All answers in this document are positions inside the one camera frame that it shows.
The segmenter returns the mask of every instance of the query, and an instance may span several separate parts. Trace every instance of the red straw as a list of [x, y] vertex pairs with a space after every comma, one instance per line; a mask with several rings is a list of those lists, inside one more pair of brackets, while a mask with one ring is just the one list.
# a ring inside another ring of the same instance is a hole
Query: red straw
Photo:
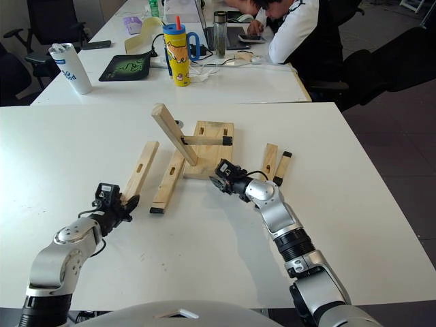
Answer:
[[182, 29], [182, 25], [180, 23], [180, 16], [176, 16], [176, 26], [177, 26], [177, 31], [180, 31]]

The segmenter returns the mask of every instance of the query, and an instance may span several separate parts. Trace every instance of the laptop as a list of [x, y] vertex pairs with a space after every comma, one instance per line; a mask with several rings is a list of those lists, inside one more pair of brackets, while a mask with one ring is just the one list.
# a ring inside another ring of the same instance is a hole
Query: laptop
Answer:
[[[209, 50], [215, 50], [214, 39], [213, 39], [213, 27], [207, 27], [206, 20], [204, 19], [203, 9], [200, 5], [200, 1], [194, 1], [197, 6], [198, 16], [200, 17], [200, 22], [202, 24], [204, 36], [207, 41], [207, 47]], [[227, 50], [246, 50], [250, 49], [249, 44], [245, 44], [239, 41], [239, 34], [245, 34], [245, 31], [242, 27], [231, 26], [227, 27]]]

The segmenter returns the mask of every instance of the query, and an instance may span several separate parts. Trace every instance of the black cap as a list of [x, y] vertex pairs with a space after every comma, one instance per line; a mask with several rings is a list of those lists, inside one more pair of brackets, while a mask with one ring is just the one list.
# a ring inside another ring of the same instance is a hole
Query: black cap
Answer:
[[213, 21], [223, 23], [227, 21], [227, 12], [219, 10], [213, 13]]

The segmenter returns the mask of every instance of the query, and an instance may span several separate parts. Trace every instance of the white shirt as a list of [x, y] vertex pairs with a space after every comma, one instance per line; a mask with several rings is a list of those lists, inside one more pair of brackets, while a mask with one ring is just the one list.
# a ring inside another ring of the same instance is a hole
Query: white shirt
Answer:
[[[269, 46], [273, 63], [283, 63], [309, 36], [318, 24], [319, 0], [296, 0]], [[266, 12], [260, 9], [256, 20], [266, 26]]]

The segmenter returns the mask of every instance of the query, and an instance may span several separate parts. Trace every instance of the gray floor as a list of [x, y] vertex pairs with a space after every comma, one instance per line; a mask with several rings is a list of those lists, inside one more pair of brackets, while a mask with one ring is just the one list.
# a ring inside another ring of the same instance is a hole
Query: gray floor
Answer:
[[[428, 6], [415, 15], [399, 7], [399, 2], [363, 1], [366, 14], [358, 14], [341, 27], [344, 55], [361, 48], [374, 50], [418, 26]], [[365, 107], [347, 110], [344, 117], [436, 266], [435, 94], [436, 80], [381, 94]], [[362, 308], [385, 327], [434, 326], [436, 321], [436, 301]], [[19, 314], [19, 310], [0, 309], [0, 326], [15, 326]], [[302, 326], [294, 309], [273, 309], [270, 314], [284, 326]]]

